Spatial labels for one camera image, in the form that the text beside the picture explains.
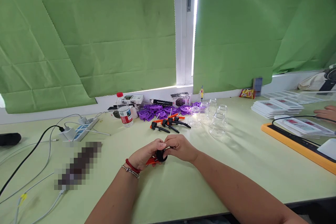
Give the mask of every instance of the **clear plastic cup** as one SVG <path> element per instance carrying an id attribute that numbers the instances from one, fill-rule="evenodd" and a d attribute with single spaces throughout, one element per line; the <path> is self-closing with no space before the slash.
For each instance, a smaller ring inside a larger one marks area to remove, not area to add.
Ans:
<path id="1" fill-rule="evenodd" d="M 211 117 L 213 116 L 217 111 L 217 99 L 210 99 L 209 100 L 209 112 L 208 115 Z"/>
<path id="2" fill-rule="evenodd" d="M 191 114 L 188 117 L 188 125 L 192 128 L 198 128 L 201 126 L 200 121 L 198 120 L 200 117 L 200 108 L 198 106 L 193 106 L 191 108 Z"/>
<path id="3" fill-rule="evenodd" d="M 224 114 L 226 116 L 227 112 L 228 112 L 228 108 L 226 105 L 224 104 L 221 104 L 217 107 L 217 113 L 221 113 L 221 114 Z"/>
<path id="4" fill-rule="evenodd" d="M 207 124 L 210 121 L 210 118 L 208 116 L 209 113 L 209 103 L 206 101 L 202 101 L 200 106 L 199 106 L 199 118 L 198 120 L 202 123 L 202 124 Z"/>
<path id="5" fill-rule="evenodd" d="M 222 137 L 225 134 L 225 116 L 222 113 L 215 113 L 212 123 L 209 125 L 209 133 L 214 137 Z"/>

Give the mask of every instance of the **light green table surface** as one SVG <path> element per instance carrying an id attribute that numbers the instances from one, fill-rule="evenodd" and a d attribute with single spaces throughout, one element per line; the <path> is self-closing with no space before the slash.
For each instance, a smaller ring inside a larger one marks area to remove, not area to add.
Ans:
<path id="1" fill-rule="evenodd" d="M 180 126 L 179 130 L 196 148 L 242 172 L 283 203 L 335 197 L 336 176 L 262 132 L 261 125 L 270 120 L 250 109 L 254 101 L 238 97 L 219 99 L 218 104 L 228 106 L 227 136 L 222 142 L 211 137 L 203 126 L 193 129 Z M 305 105 L 301 114 L 312 114 L 313 109 L 328 104 Z M 167 136 L 165 132 L 151 130 L 150 123 L 140 119 L 136 119 L 131 128 L 124 128 L 120 121 L 112 120 L 109 114 L 103 114 L 100 120 L 102 122 L 98 122 L 94 128 L 111 136 L 89 132 L 78 144 L 84 146 L 86 141 L 103 143 L 101 157 L 97 159 L 89 179 L 78 190 L 67 191 L 55 209 L 39 223 L 84 223 L 125 158 L 154 139 L 165 139 Z M 0 147 L 0 160 L 24 145 L 37 142 L 42 132 L 57 121 L 52 119 L 0 125 L 0 133 L 19 132 L 23 137 L 17 146 Z M 332 124 L 323 124 L 335 130 Z M 21 150 L 0 166 L 1 186 L 32 148 L 30 146 Z M 55 169 L 64 167 L 76 151 L 78 149 L 70 148 L 63 142 L 52 142 L 50 163 L 35 182 Z M 48 143 L 41 143 L 17 172 L 1 198 L 31 179 L 43 167 L 47 154 Z M 19 223 L 32 223 L 51 207 L 58 194 L 54 190 L 54 179 L 56 176 L 44 180 L 28 193 L 28 198 L 20 208 Z M 9 224 L 13 220 L 20 195 L 18 193 L 0 205 L 1 224 Z M 133 223 L 166 222 L 227 212 L 227 208 L 192 165 L 169 156 L 164 165 L 148 167 L 141 173 Z"/>

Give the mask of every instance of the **roller blind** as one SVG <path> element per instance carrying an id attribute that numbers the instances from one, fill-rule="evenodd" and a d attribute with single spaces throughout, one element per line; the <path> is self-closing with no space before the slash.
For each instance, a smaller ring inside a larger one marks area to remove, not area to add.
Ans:
<path id="1" fill-rule="evenodd" d="M 194 92 L 319 69 L 335 51 L 335 0 L 198 0 Z"/>
<path id="2" fill-rule="evenodd" d="M 0 93 L 8 113 L 94 104 L 41 0 L 0 0 Z"/>
<path id="3" fill-rule="evenodd" d="M 174 0 L 42 0 L 90 97 L 176 84 Z"/>

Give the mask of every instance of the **plastic bottle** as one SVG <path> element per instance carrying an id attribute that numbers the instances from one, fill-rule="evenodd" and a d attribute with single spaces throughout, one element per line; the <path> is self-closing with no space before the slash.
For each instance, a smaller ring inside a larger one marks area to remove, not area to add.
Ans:
<path id="1" fill-rule="evenodd" d="M 133 118 L 130 111 L 130 106 L 127 103 L 127 100 L 124 98 L 123 93 L 117 93 L 117 107 L 122 123 L 125 128 L 131 127 L 133 125 Z"/>

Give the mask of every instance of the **person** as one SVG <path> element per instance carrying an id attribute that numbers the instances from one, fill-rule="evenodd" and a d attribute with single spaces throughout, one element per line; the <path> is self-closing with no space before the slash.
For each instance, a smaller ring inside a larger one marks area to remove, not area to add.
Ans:
<path id="1" fill-rule="evenodd" d="M 307 224 L 264 188 L 197 150 L 183 135 L 168 135 L 165 141 L 156 139 L 134 152 L 128 161 L 142 171 L 156 150 L 164 149 L 164 158 L 172 155 L 194 165 L 241 224 Z M 134 174 L 121 167 L 85 224 L 130 223 L 138 181 Z"/>
<path id="2" fill-rule="evenodd" d="M 314 110 L 314 113 L 318 117 L 327 118 L 327 119 L 336 121 L 336 107 L 335 106 L 326 106 L 324 107 L 323 110 Z"/>

